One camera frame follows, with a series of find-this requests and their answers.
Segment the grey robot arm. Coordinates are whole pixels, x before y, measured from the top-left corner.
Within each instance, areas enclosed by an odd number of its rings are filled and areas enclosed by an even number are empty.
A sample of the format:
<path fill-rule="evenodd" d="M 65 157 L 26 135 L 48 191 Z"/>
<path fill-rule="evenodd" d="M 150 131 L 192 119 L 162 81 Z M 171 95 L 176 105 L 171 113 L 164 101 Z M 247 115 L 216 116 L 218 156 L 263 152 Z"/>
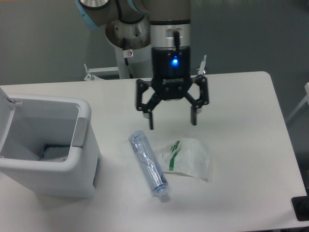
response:
<path fill-rule="evenodd" d="M 117 65 L 124 78 L 136 78 L 136 109 L 152 120 L 161 101 L 186 98 L 191 103 L 191 123 L 209 104 L 208 81 L 202 62 L 190 75 L 191 2 L 188 0 L 78 0 L 77 8 L 90 28 L 106 27 L 110 43 L 119 48 Z M 133 64 L 146 66 L 133 74 Z"/>

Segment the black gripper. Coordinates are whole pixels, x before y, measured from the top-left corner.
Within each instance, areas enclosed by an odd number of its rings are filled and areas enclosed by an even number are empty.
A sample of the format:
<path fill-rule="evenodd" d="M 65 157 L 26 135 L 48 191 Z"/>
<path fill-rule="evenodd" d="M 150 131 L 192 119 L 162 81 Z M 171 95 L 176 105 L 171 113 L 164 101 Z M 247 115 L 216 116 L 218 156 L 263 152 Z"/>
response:
<path fill-rule="evenodd" d="M 176 100 L 185 97 L 191 103 L 191 124 L 197 125 L 197 114 L 203 105 L 209 104 L 208 80 L 202 75 L 190 77 L 190 47 L 152 48 L 153 79 L 136 80 L 136 110 L 149 120 L 154 129 L 153 111 L 161 100 Z M 199 98 L 194 99 L 187 91 L 193 84 L 199 86 Z"/>

